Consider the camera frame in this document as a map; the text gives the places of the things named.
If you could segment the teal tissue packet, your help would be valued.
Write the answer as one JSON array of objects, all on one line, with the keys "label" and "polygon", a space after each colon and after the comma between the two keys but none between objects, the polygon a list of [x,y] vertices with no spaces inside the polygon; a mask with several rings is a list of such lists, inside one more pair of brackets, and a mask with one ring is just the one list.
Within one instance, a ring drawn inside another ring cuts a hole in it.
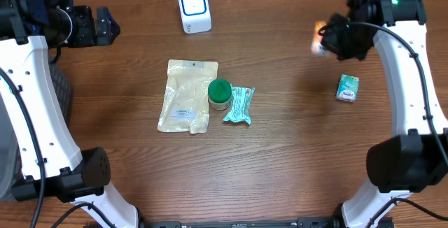
[{"label": "teal tissue packet", "polygon": [[223,118],[224,122],[245,122],[251,124],[249,108],[255,93],[255,88],[232,87],[232,102],[227,115]]}]

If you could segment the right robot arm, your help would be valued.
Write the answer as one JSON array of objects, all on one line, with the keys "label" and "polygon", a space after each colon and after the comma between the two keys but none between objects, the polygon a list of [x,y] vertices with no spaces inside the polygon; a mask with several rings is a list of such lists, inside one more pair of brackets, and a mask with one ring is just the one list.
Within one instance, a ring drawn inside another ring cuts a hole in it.
[{"label": "right robot arm", "polygon": [[367,180],[328,227],[392,227],[387,213],[447,174],[447,119],[440,107],[426,49],[423,0],[348,0],[320,28],[321,45],[338,60],[378,52],[392,110],[389,140],[367,152]]}]

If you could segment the green lid jar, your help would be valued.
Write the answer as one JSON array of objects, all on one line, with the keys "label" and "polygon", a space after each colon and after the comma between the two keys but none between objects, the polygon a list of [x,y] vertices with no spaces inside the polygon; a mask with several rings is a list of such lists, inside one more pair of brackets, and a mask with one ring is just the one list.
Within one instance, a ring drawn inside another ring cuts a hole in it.
[{"label": "green lid jar", "polygon": [[208,87],[209,103],[213,109],[222,111],[230,106],[232,86],[224,79],[213,80]]}]

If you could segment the orange snack packet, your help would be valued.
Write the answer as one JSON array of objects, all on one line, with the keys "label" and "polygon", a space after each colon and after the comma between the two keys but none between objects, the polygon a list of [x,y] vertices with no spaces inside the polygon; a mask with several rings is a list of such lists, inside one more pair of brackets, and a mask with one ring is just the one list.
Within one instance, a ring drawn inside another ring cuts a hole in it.
[{"label": "orange snack packet", "polygon": [[327,55],[328,51],[322,46],[322,36],[319,35],[319,30],[326,25],[324,21],[317,21],[314,24],[314,35],[311,43],[311,51],[315,55]]}]

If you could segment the green tissue packet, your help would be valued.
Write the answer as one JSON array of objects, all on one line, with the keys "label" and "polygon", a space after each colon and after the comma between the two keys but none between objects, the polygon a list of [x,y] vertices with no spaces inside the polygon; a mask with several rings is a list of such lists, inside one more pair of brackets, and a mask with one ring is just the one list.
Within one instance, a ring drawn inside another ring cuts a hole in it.
[{"label": "green tissue packet", "polygon": [[357,98],[359,82],[358,77],[342,74],[335,98],[341,101],[354,102]]}]

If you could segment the beige paper pouch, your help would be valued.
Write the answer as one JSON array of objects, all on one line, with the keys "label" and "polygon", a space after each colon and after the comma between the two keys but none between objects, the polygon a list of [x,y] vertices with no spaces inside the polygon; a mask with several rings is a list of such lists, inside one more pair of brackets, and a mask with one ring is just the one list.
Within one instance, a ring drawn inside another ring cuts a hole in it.
[{"label": "beige paper pouch", "polygon": [[217,62],[171,59],[157,130],[203,134],[209,124],[208,87],[217,78]]}]

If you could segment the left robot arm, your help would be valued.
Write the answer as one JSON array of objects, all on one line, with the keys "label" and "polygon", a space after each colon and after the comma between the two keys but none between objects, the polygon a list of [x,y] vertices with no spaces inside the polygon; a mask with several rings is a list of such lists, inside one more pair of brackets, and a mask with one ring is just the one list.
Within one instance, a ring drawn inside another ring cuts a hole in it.
[{"label": "left robot arm", "polygon": [[120,34],[107,8],[73,2],[1,0],[1,102],[11,125],[1,200],[57,197],[101,227],[143,227],[111,182],[106,151],[81,150],[67,127],[73,91],[49,50],[106,46]]}]

